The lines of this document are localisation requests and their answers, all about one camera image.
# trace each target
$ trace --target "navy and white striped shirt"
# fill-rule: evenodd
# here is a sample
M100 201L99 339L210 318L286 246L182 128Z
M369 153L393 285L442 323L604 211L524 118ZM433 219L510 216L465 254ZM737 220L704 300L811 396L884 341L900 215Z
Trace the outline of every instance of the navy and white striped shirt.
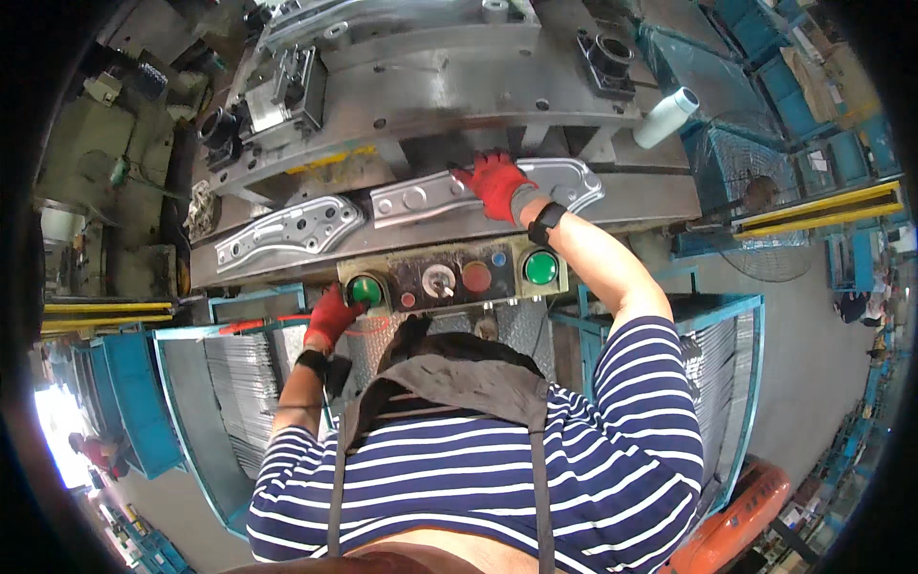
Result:
M593 373L597 404L552 385L545 456L556 566L650 572L686 533L701 439L671 321L616 331ZM392 398L347 458L341 552L419 526L485 535L538 555L524 426ZM272 441L249 514L257 559L324 557L337 434L291 426Z

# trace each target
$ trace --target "red work glove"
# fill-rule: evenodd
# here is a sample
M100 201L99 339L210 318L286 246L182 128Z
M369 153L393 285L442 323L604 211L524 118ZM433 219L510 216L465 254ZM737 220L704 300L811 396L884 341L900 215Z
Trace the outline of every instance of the red work glove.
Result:
M464 169L452 169L450 173L485 202L485 217L514 224L510 210L513 192L524 184L535 186L506 152L476 153L474 174Z
M356 303L352 307L345 305L344 299L341 298L341 287L335 283L313 308L303 340L312 334L320 335L329 345L331 352L348 325L364 311L366 303Z

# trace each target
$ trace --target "concrete floor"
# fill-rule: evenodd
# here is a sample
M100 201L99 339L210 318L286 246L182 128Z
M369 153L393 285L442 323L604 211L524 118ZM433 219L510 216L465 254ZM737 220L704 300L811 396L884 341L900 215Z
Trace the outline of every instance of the concrete floor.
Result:
M147 480L131 472L109 488L161 530L198 574L255 562L249 543L231 535L217 521L192 475L173 468Z
M699 268L699 290L762 293L766 347L758 413L750 452L784 468L799 484L831 442L842 417L863 393L873 330L844 325L832 310L821 244L803 248L812 269L788 283L743 276L719 255L664 266ZM690 289L687 276L664 281L670 292ZM161 529L197 572L209 574L252 563L248 544L227 533L193 476L173 469L148 481L134 475L116 485L121 496Z
M827 287L825 249L804 247L812 268L787 283L763 283L736 271L719 255L683 260L697 265L698 290L765 295L765 359L749 452L784 468L799 485L838 425L864 393L866 350L874 330L845 325ZM688 291L686 276L661 282L669 292Z

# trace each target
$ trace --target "green button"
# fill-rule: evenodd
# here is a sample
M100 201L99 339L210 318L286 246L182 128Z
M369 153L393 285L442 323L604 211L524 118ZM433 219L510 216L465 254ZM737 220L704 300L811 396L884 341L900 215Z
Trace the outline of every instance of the green button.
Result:
M523 274L535 285L547 285L558 276L558 260L547 251L537 251L526 260Z
M351 280L349 289L351 291L351 299L357 303L366 301L370 307L375 307L383 300L383 288L379 285L379 281L372 277L355 277Z

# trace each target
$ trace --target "small red button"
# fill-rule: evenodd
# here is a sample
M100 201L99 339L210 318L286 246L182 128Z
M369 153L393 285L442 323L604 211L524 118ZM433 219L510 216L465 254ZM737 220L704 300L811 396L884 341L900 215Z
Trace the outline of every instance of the small red button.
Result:
M462 284L473 293L484 293L491 287L491 272L487 265L473 261L462 268Z

